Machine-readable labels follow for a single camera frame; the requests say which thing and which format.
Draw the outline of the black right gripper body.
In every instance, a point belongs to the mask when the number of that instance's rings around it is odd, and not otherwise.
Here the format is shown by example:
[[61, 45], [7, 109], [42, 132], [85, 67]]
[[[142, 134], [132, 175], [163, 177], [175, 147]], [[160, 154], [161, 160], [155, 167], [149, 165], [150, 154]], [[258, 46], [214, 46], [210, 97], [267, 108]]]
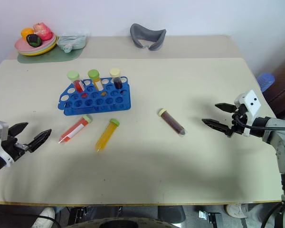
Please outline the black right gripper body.
[[233, 132], [241, 134], [245, 137], [248, 137], [248, 134], [245, 133], [245, 125], [247, 123], [247, 108], [244, 104], [241, 104], [239, 107], [233, 106], [232, 109], [232, 127]]

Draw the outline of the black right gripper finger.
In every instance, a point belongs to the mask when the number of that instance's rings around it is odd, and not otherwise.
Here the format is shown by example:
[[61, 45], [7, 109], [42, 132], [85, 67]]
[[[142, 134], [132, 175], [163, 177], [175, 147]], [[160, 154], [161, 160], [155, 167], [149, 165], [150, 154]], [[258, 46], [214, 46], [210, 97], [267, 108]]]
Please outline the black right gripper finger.
[[238, 111], [238, 108], [234, 104], [218, 103], [215, 106], [227, 113], [236, 113]]
[[233, 135], [232, 129], [219, 121], [213, 119], [202, 119], [202, 122], [211, 129], [224, 133], [227, 137], [231, 137]]

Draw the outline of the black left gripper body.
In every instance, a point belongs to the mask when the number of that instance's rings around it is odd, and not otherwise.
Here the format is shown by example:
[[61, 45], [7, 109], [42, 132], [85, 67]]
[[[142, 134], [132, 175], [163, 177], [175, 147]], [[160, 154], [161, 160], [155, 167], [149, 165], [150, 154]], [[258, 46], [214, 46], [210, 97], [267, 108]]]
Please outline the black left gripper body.
[[13, 161], [17, 161], [29, 150], [27, 145], [19, 143], [18, 139], [12, 136], [8, 136], [7, 140], [2, 141], [1, 146]]

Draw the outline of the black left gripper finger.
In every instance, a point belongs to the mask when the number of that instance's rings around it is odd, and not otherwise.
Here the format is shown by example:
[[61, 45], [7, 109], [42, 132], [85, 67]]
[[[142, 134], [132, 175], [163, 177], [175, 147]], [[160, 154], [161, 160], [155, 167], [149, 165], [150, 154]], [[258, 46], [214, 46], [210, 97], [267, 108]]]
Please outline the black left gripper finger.
[[16, 137], [26, 128], [27, 125], [28, 125], [28, 122], [22, 122], [22, 123], [17, 123], [11, 126], [8, 130], [8, 135], [12, 137]]
[[45, 131], [42, 131], [40, 134], [38, 134], [36, 137], [34, 137], [33, 141], [31, 141], [29, 144], [27, 144], [28, 151], [34, 152], [36, 149], [38, 149], [51, 135], [52, 129], [48, 129]]

